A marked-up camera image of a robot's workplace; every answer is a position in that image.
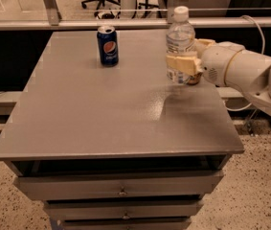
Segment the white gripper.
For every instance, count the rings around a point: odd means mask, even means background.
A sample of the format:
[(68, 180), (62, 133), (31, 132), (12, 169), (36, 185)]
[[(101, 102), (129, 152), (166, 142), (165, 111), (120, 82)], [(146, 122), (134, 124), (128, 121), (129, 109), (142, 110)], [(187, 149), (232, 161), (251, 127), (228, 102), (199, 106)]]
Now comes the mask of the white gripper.
[(203, 77), (206, 81), (217, 86), (225, 86), (225, 72), (230, 61), (245, 47), (229, 41), (215, 43), (212, 39), (197, 38), (194, 41), (194, 49), (196, 52), (166, 54), (168, 76), (172, 77), (179, 72), (194, 76), (203, 68)]

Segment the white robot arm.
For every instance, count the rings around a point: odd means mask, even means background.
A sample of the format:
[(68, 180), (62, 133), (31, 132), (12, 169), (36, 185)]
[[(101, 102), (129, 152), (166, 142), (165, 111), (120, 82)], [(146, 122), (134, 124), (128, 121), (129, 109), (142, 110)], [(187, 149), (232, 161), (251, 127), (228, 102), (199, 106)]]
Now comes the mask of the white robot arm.
[(271, 116), (271, 57), (233, 42), (197, 39), (192, 51), (168, 53), (166, 63), (188, 77), (201, 73), (214, 85), (234, 88)]

